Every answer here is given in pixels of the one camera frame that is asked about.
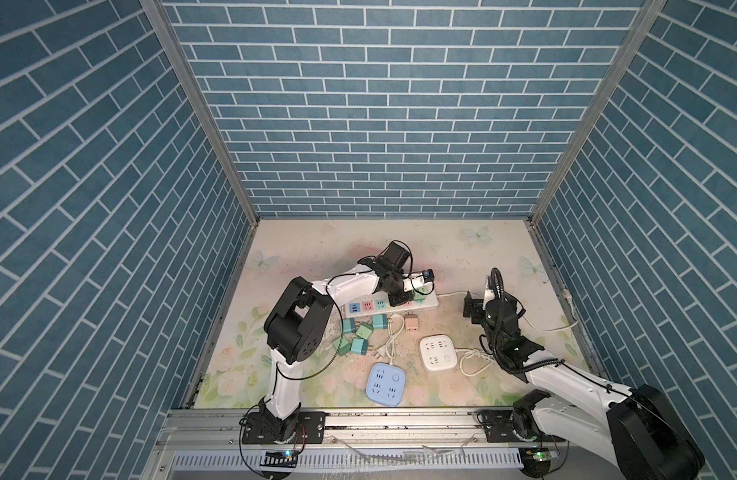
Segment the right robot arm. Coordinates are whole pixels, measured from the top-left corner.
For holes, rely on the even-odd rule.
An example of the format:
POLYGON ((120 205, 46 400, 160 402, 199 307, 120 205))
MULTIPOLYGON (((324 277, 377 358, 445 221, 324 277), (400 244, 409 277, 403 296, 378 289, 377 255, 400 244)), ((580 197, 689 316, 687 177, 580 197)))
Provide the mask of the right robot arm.
POLYGON ((513 407, 518 438, 563 438, 612 463, 627 479, 699 476, 704 453, 664 392, 612 382, 550 354, 522 334, 524 314, 498 268, 487 277, 482 301, 465 300, 464 316, 484 329, 488 354, 533 388, 513 407))

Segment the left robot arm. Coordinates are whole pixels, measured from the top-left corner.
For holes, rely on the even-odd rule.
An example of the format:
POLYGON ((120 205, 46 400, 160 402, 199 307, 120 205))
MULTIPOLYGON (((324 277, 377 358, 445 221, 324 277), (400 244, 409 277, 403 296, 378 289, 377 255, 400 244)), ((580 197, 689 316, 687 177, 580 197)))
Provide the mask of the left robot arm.
POLYGON ((416 271, 408 245, 392 241, 382 252, 327 280, 290 280, 264 322, 270 347, 270 387, 262 405, 272 419, 290 420, 300 409, 304 362, 320 347, 332 312, 360 298, 383 292, 390 306, 412 301, 435 284, 432 270, 416 271))

